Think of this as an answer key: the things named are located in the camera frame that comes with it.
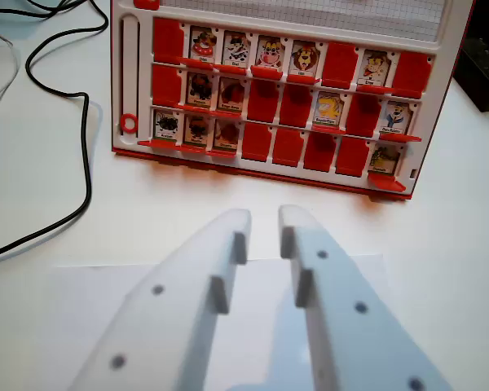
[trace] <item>white table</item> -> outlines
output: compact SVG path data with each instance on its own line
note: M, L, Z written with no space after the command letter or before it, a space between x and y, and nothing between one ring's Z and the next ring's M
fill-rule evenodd
M108 11L108 0L98 1ZM88 5L44 23L0 22L20 50L99 24ZM489 113L453 82L413 199L370 200L111 152L109 34L42 59L35 74L90 94L93 200L66 231L0 263L0 389L23 389L48 266L154 263L223 210L250 209L250 258L279 256L277 209L299 204L350 254L382 253L396 316L456 390L489 390ZM12 71L0 49L0 84ZM39 90L24 69L0 105L0 247L60 219L84 196L82 102Z

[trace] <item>white surface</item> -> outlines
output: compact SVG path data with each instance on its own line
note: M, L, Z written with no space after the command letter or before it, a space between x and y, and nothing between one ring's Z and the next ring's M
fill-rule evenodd
M389 305L391 294L382 257L354 260ZM37 345L30 352L33 362L22 378L22 389L66 389L126 294L151 268L128 265L51 269L40 280L42 295L51 299L37 319L39 326L26 332ZM14 310L13 301L4 304ZM15 316L13 328L18 332L22 318L21 314ZM299 391L310 390L312 385L304 313L293 304L289 262L256 260L239 266L231 313L218 317L205 389ZM0 386L15 389L10 381L2 381Z
M161 5L434 41L444 0L163 0Z
M99 5L108 10L108 2ZM52 33L100 23L83 5L46 23L0 23L0 33L27 58ZM382 253L395 313L417 344L454 389L489 390L489 113L455 82L413 199L393 203L115 156L108 70L108 33L56 51L34 70L50 85L88 91L95 104L88 126L91 139L98 130L93 200L65 232L0 264L0 390L23 389L33 370L39 340L29 335L45 310L38 284L47 266L153 263L234 207L252 212L250 257L278 257L281 204L310 210L349 254ZM82 202L81 107L39 90L23 69L4 96L0 246Z

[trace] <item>cartoon animal face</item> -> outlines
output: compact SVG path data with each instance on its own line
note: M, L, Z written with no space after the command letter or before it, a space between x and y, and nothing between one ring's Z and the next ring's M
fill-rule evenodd
M338 98L324 96L319 98L319 115L324 118L336 119L339 117L341 106Z
M207 126L202 116L195 116L190 121L190 132L194 137L201 137L205 135Z
M198 43L202 48L208 48L211 46L215 46L217 38L209 32L202 32L199 34L199 37L194 39L195 43Z
M293 64L302 71L313 68L319 60L317 50L313 46L304 46L293 53L292 56Z
M366 69L371 73L378 72L382 68L382 65L384 65L384 62L384 55L373 54L368 58L368 66L366 66Z
M404 106L401 106L399 104L397 104L394 108L393 108L393 112L391 113L391 116L393 118L398 118L400 116L403 115L403 111L404 111Z
M245 48L244 37L241 35L232 35L230 43L227 46L227 49L231 53L239 53Z
M163 130L175 130L178 127L178 119L159 115L158 124Z
M261 61L265 64L271 64L275 66L275 63L279 61L280 58L280 42L275 40L266 41L262 45Z

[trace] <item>cartoon dog card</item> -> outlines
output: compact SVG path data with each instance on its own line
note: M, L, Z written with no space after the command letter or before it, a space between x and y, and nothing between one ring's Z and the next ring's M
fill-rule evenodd
M259 37L258 54L255 64L258 67L272 68L277 71L283 70L284 46L280 43L280 38Z
M250 42L244 33L225 32L222 47L222 63L239 68L247 68L250 52Z
M154 112L154 138L176 141L178 118L172 112Z
M405 134L408 131L412 114L409 103L389 101L382 118L381 133Z
M399 148L394 145L378 144L372 159L369 161L368 171L393 174L399 162Z
M233 121L216 120L214 149L234 152L237 150L239 128Z
M188 73L187 104L210 108L212 81L204 73Z
M318 125L339 125L344 102L339 94L319 92L313 122Z
M390 71L391 60L385 51L365 51L360 65L358 84L383 86Z
M243 111L245 88L241 81L229 77L219 79L218 108L229 112Z
M293 43L289 74L299 76L315 76L320 52L313 42L295 41Z
M185 144L195 147L206 147L208 135L208 118L185 115L185 135L183 140Z
M190 58L204 63L213 63L217 38L212 29L192 26L190 30Z

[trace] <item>white plastic frame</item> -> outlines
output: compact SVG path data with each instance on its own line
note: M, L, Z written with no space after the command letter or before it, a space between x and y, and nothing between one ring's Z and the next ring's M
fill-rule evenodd
M442 107L443 99L447 91L447 87L451 80L452 69L456 61L458 51L460 49L460 43L464 35L465 26L467 25L467 19L473 4L473 0L453 0L446 1L446 5L443 11L443 21L438 30L438 40L436 42L421 42L407 38L382 36L372 33L362 33L350 30L332 29L320 26L309 26L302 24L293 24L289 22L277 21L277 20L260 20L250 17L243 17L238 15L225 15L224 19L220 14L206 11L196 11L188 9L180 9L174 7L160 7L158 11L142 10L134 7L132 0L112 0L112 145L119 150L127 150L132 152L142 152L146 154L169 156L184 160L194 160L209 164L225 165L237 169L247 169L258 172L266 172L271 174L278 174L286 177L304 178L318 182L328 182L337 185L343 185L348 187L358 187L363 189L379 190L368 182L368 163L371 156L371 152L368 155L366 165L364 167L361 177L352 177L347 175L335 174L335 161L337 160L337 153L340 149L340 145L337 145L335 156L330 171L328 173L313 171L309 169L303 169L304 151L301 155L299 164L297 167L288 167L284 165L274 165L271 163L271 154L267 158L267 162L259 162L253 160L245 160L240 158L240 148L242 144L242 130L240 135L240 144L235 159L223 159L216 156L206 156L202 154L194 154L189 152L165 150L158 148L151 148L143 145L138 145L138 141L149 140L152 137L152 110L156 107L152 105L152 65L154 64L152 40L153 40L153 18L162 17L168 19L178 20L184 23L183 30L185 31L185 44L183 45L183 56L188 57L189 43L190 43L190 27L206 26L211 27L213 33L218 37L218 44L216 45L216 64L220 62L222 57L222 41L224 37L224 30L231 30L237 32L247 33L247 38L250 40L251 48L249 58L249 67L253 65L255 59L255 53L257 49L258 35L271 35L273 37L280 37L281 42L285 48L284 63L283 63L283 76L279 82L280 85L280 100L283 96L282 89L288 75L289 56L293 46L293 40L302 40L316 42L317 48L320 51L319 63L317 68L316 77L322 73L324 66L324 60L326 57L326 50L328 48L327 42L347 42L353 43L359 48L359 60L357 63L357 69L351 82L350 89L341 90L333 89L321 86L321 83L317 83L314 86L310 86L313 90L313 102L311 106L311 113L309 115L306 128L297 130L303 130L305 134L303 138L307 138L307 131L311 131L311 121L313 119L313 110L315 108L315 100L320 90L328 90L330 92L337 92L341 94L353 93L356 89L356 80L359 71L359 63L362 60L362 52L365 49L374 49L380 51L388 51L395 53L395 57L392 59L390 73L386 79L386 85L390 86L394 71L398 63L398 56L401 51L413 51L418 53L424 53L431 55L434 61L434 66L430 74L429 84L425 93L421 99L405 99L399 97L393 97L391 95L380 95L379 99L385 104L385 101L402 101L409 102L410 107L413 104L417 105L417 110L413 113L412 123L408 128L408 134L418 136L422 138L419 143L408 143L405 145L403 155L400 158L400 162L395 171L396 179L401 182L406 190L402 194L409 196L412 194L413 188L416 183L417 171L420 170L422 161L424 160L427 147L429 145L431 136L438 119L440 109ZM121 53L121 18L133 16L139 22L139 57L138 64L135 67L135 71L138 73L138 93L137 97L132 97L133 94L130 91L121 92L121 57L124 55ZM175 66L183 71L183 77L186 77L187 67ZM124 63L124 75L127 72L134 72L127 70ZM203 72L202 70L194 70L193 72ZM209 72L215 76L214 85L218 87L218 70ZM237 75L223 74L221 76L240 78ZM251 72L248 68L246 77L250 78ZM185 82L183 80L182 87L182 103L184 103L184 94L186 91ZM218 88L214 88L213 94L216 93ZM120 129L120 118L123 114L121 112L121 94L123 94L123 107L127 99L136 99L138 108L138 132L137 134L122 134ZM212 98L212 106L217 105L217 96ZM277 113L273 124L269 124L273 130L273 137L271 142L270 152L273 151L273 145L275 143L275 126L279 121L280 102L278 103ZM384 106L381 109L381 115L384 112ZM344 119L347 116L347 112L344 112L341 119L341 129L344 128ZM246 111L242 113L242 121L246 121ZM378 130L379 124L374 131L371 140L377 140L379 137Z

